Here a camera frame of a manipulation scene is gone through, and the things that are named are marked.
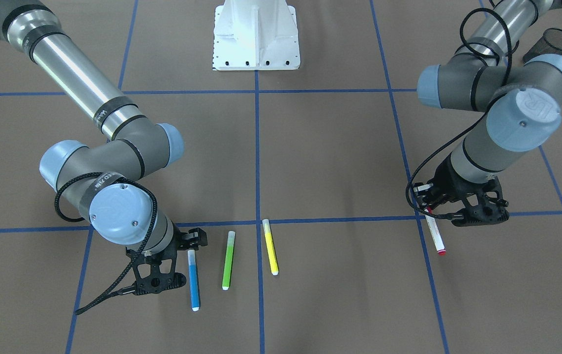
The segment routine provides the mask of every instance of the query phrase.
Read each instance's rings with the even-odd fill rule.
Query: yellow marker
[[[266,236],[267,257],[270,260],[270,270],[272,275],[279,274],[279,265],[276,262],[276,253],[274,252],[274,241],[272,241],[272,231],[270,231],[270,220],[263,219],[263,233]]]

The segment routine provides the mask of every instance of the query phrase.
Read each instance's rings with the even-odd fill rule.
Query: white plastic mount
[[[296,9],[285,0],[226,0],[215,9],[214,70],[300,67]]]

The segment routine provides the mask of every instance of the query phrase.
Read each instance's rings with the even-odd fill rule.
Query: white base
[[[296,9],[288,6],[294,26],[296,26]],[[224,5],[215,9],[215,27],[224,10]],[[253,31],[247,41],[235,36],[215,35],[213,41],[213,70],[296,70],[300,67],[298,35],[277,36],[270,43],[259,43],[259,33],[263,31],[259,23],[253,20]],[[245,42],[256,45],[244,45]]]

